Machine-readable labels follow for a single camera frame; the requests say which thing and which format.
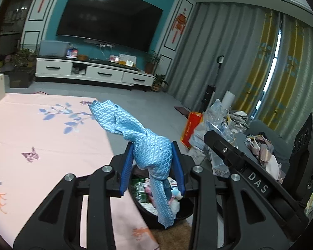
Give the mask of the black trash bin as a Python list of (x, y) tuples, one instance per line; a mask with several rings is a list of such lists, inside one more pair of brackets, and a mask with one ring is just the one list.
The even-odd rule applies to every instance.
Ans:
[(134, 165), (131, 172), (129, 193), (150, 229), (165, 230), (193, 214), (193, 199), (183, 195), (173, 172), (164, 181), (164, 196), (167, 197), (165, 211), (160, 210), (160, 198), (153, 193), (149, 172)]

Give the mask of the red orange shopping bag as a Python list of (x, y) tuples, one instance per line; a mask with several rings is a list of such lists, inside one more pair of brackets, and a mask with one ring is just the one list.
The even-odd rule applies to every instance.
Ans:
[(190, 149), (191, 145), (189, 139), (194, 132), (194, 129), (203, 120), (203, 114), (199, 112), (190, 112), (188, 115), (187, 123), (185, 125), (184, 131), (181, 135), (180, 141), (187, 148)]

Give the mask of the grey curtain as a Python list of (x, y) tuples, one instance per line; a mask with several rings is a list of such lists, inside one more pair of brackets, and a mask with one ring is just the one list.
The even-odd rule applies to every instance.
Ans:
[[(224, 55), (215, 97), (234, 95), (232, 109), (252, 69), (260, 44), (264, 7), (238, 3), (200, 3), (185, 32), (169, 76), (169, 93), (191, 111), (202, 106), (208, 85), (214, 83)], [(304, 53), (295, 91), (275, 131), (292, 143), (308, 115), (313, 113), (313, 28), (306, 24)]]

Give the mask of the yellow patterned curtain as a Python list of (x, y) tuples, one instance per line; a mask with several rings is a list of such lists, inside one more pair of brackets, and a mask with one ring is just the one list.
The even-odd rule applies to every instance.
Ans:
[(307, 27), (294, 17), (266, 12), (258, 51), (235, 109), (278, 128), (296, 88)]

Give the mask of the translucent storage box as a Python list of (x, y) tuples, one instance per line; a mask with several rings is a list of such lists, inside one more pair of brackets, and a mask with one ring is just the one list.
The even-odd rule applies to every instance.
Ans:
[(41, 40), (39, 45), (39, 56), (65, 57), (67, 50), (71, 47), (70, 42)]

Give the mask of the upright vacuum cleaner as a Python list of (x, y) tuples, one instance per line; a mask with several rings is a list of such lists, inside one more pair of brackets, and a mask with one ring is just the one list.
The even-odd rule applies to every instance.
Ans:
[(212, 104), (212, 100), (216, 91), (216, 83), (218, 81), (218, 77), (220, 74), (220, 69), (222, 67), (222, 64), (224, 62), (224, 55), (220, 55), (217, 57), (216, 62), (218, 63), (218, 69), (216, 72), (216, 77), (214, 80), (214, 83), (212, 85), (208, 85), (207, 89), (206, 89), (206, 93), (205, 93), (205, 97), (204, 97), (204, 105), (203, 105), (203, 111), (206, 111), (210, 105)]

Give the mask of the light blue quilted cloth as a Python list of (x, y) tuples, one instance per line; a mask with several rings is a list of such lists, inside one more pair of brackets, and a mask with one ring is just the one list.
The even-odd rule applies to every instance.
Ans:
[(153, 193), (160, 198), (160, 210), (165, 211), (164, 181), (167, 180), (172, 163), (172, 145), (168, 138), (146, 129), (129, 112), (110, 100), (93, 101), (91, 113), (99, 125), (113, 134), (120, 134), (133, 143), (134, 159), (138, 168), (147, 169), (152, 180)]

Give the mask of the white TV cabinet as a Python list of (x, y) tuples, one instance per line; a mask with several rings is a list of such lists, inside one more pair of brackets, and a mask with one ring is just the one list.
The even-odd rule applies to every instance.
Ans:
[(77, 61), (73, 59), (55, 59), (52, 57), (38, 57), (36, 62), (37, 79), (65, 79), (77, 81), (90, 81), (119, 86), (143, 86), (151, 88), (154, 76), (126, 69), (115, 65)]

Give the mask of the potted plant by cabinet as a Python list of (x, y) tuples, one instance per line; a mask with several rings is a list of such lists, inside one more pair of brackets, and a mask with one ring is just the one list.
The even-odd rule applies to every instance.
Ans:
[(154, 69), (158, 66), (160, 61), (162, 61), (161, 55), (157, 54), (154, 50), (147, 52), (145, 55), (145, 73), (153, 74)]

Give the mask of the brown fuzzy rug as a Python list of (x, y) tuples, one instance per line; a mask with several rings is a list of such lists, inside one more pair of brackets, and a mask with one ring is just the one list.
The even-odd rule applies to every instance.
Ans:
[(167, 230), (151, 231), (161, 250), (188, 250), (191, 239), (191, 226), (180, 221)]

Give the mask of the pink patterned tablecloth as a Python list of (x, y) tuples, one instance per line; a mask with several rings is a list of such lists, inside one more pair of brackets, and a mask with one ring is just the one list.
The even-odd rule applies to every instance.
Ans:
[(111, 161), (90, 102), (15, 93), (0, 100), (0, 238), (6, 246), (66, 174), (88, 175)]

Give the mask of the large black television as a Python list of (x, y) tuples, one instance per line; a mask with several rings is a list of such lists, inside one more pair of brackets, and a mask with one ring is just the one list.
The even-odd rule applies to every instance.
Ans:
[(143, 0), (68, 0), (56, 34), (147, 52), (162, 13)]

